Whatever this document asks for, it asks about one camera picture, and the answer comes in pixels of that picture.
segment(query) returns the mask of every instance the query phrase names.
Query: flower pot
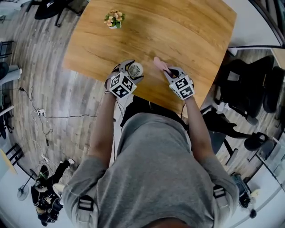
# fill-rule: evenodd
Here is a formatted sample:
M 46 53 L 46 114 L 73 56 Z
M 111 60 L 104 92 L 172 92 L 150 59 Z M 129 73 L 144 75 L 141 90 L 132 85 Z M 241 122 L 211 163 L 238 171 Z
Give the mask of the flower pot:
M 109 27 L 110 29 L 118 29 L 118 27 L 115 25 L 115 26 L 110 26 Z

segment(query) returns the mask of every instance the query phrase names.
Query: pink object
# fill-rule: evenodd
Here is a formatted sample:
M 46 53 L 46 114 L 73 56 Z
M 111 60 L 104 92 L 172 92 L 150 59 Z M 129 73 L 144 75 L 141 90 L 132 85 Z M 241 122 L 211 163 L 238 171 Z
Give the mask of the pink object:
M 163 61 L 161 61 L 158 57 L 154 57 L 153 59 L 153 63 L 154 65 L 160 69 L 161 71 L 167 71 L 168 73 L 171 73 L 171 71 L 169 70 L 169 68 L 167 67 L 167 64 Z

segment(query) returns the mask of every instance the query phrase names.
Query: black and white pattern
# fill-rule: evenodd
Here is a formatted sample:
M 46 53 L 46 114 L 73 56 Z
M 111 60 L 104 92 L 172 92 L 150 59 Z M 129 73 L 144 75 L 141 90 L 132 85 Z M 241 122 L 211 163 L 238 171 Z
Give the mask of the black and white pattern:
M 122 87 L 121 85 L 119 85 L 117 88 L 112 90 L 113 93 L 115 93 L 119 98 L 122 98 L 124 96 L 126 96 L 127 94 L 129 94 L 128 91 L 126 91 L 126 89 L 124 87 Z
M 124 76 L 122 84 L 129 90 L 131 91 L 133 88 L 133 83 L 126 77 Z
M 180 92 L 181 96 L 183 97 L 183 99 L 185 99 L 185 98 L 187 98 L 193 94 L 193 91 L 192 91 L 190 86 L 186 87 L 185 89 L 183 89 L 179 92 Z
M 175 84 L 178 89 L 181 89 L 184 86 L 187 86 L 189 83 L 187 82 L 186 78 L 182 78 L 181 80 L 177 81 Z
M 172 89 L 172 91 L 178 96 L 178 97 L 180 97 L 179 96 L 179 93 L 177 93 L 174 89 Z
M 113 78 L 110 88 L 114 87 L 119 83 L 120 75 L 118 74 L 115 78 Z

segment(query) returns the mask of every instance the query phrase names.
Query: white pot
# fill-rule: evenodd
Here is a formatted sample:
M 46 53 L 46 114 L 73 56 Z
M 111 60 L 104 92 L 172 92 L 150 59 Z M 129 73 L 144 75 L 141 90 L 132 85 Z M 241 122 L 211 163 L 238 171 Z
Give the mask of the white pot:
M 110 26 L 109 28 L 110 28 L 110 29 L 117 29 L 117 26 L 116 26 L 116 25 L 115 25 L 115 26 Z

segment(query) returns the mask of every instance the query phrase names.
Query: forearm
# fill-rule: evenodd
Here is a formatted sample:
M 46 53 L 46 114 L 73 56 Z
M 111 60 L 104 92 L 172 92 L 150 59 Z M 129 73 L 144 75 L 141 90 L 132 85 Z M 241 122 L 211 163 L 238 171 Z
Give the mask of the forearm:
M 106 167 L 109 166 L 112 153 L 115 103 L 116 97 L 112 93 L 105 94 L 96 117 L 88 152 L 88 155 L 99 157 Z
M 205 121 L 194 97 L 185 100 L 188 113 L 189 137 L 195 159 L 201 162 L 205 157 L 214 155 L 211 139 Z

